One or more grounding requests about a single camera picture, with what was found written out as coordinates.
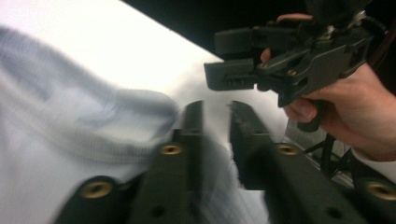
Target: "human hand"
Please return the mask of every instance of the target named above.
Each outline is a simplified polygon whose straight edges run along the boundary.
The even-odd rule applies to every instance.
[[[278,18],[307,19],[302,14]],[[271,52],[262,53],[268,61]],[[375,161],[396,161],[396,97],[387,91],[368,64],[351,76],[296,99],[284,110],[290,119],[309,122],[318,113],[309,100],[328,101],[320,126],[335,138]]]

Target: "handle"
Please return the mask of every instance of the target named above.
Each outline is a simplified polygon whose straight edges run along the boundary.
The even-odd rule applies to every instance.
[[[320,125],[321,116],[326,106],[326,101],[323,100],[311,100],[311,103],[317,107],[317,115],[307,123],[298,123],[297,127],[303,132],[312,133],[318,130]]]

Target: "fingernail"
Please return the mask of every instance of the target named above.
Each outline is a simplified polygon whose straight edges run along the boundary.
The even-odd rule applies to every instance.
[[[307,120],[311,120],[313,115],[314,115],[314,111],[309,108],[308,106],[302,106],[300,108],[300,113],[303,115],[303,117],[305,117]]]

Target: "white sleeve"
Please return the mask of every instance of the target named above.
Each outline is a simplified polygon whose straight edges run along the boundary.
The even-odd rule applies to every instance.
[[[352,149],[352,152],[356,159],[376,170],[393,183],[396,183],[396,161],[372,161],[355,149]]]

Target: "light blue fabric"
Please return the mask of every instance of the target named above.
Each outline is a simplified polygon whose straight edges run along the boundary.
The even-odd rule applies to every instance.
[[[0,223],[50,223],[81,181],[140,174],[177,119],[166,95],[109,86],[0,28]],[[206,146],[205,223],[264,223],[261,195],[238,188],[228,150]]]

